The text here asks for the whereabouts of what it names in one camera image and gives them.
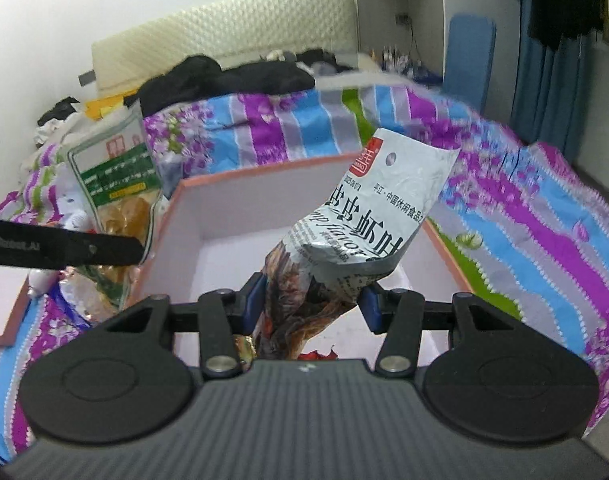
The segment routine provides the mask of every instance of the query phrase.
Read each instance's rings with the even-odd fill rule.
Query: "tufted cream headboard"
[[[134,88],[191,54],[224,68],[282,48],[357,52],[354,0],[223,0],[182,10],[91,46],[98,94]]]

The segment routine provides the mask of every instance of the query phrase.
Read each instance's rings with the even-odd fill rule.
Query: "yellow label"
[[[109,193],[108,197],[113,200],[123,196],[133,195],[133,193],[139,193],[140,191],[144,191],[145,189],[146,184],[144,182],[139,182],[138,184],[133,184],[132,186],[125,187],[124,189],[120,189],[118,191],[114,191],[113,193]]]

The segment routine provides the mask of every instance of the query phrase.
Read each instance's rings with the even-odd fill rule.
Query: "green food package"
[[[147,147],[139,106],[121,108],[97,123],[67,152],[67,161],[88,201],[99,232],[133,236],[149,255],[168,201]],[[124,308],[137,267],[86,266],[91,278],[118,310]]]

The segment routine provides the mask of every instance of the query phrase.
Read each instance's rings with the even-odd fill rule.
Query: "green label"
[[[145,143],[138,144],[80,176],[96,207],[161,187]]]

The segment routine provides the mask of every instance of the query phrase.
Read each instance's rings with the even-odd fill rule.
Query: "black circular disc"
[[[447,424],[504,444],[533,446],[576,434],[597,402],[581,358],[543,337],[484,333],[438,357],[423,390]]]
[[[188,368],[153,338],[98,332],[29,367],[19,398],[37,434],[106,445],[165,426],[192,393]]]

